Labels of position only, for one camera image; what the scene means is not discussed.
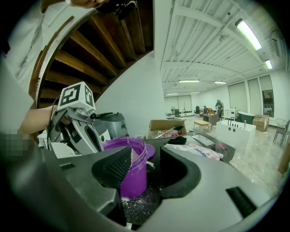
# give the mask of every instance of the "small wooden table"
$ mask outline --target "small wooden table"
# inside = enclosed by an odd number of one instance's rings
[[[212,125],[212,128],[211,129],[213,129],[213,126],[216,126],[217,125],[218,115],[217,114],[214,114],[214,115],[204,114],[203,115],[203,120],[204,121],[208,121]]]
[[[199,126],[199,128],[202,126],[208,126],[209,125],[209,122],[208,121],[202,121],[202,120],[197,120],[194,122],[194,126],[193,128],[195,127],[195,124]]]

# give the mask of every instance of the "human arm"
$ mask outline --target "human arm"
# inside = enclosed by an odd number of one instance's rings
[[[42,109],[30,109],[21,124],[19,133],[33,134],[37,131],[45,130],[50,122],[52,107],[53,106]]]
[[[65,0],[41,0],[41,12],[44,13],[46,9],[55,3],[65,2]],[[82,7],[82,8],[99,8],[109,0],[70,0],[71,6]]]

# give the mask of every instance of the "purple bucket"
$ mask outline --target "purple bucket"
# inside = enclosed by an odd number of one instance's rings
[[[104,143],[104,149],[129,146],[139,155],[133,160],[129,172],[121,184],[121,196],[135,198],[141,195],[147,187],[147,148],[143,140],[135,137],[123,137],[109,140]]]

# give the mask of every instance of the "wooden staircase underside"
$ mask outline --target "wooden staircase underside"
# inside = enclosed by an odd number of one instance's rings
[[[96,101],[125,70],[153,50],[153,3],[138,0],[137,4],[125,20],[114,14],[94,14],[72,29],[46,68],[36,108],[51,106],[64,87],[81,81]],[[36,92],[35,81],[30,85]]]

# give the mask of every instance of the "white table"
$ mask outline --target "white table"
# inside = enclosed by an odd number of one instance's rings
[[[246,124],[246,129],[244,130],[244,123],[232,121],[233,126],[227,124],[228,120],[217,123],[218,140],[229,144],[236,149],[246,149],[252,145],[255,137],[256,126]]]

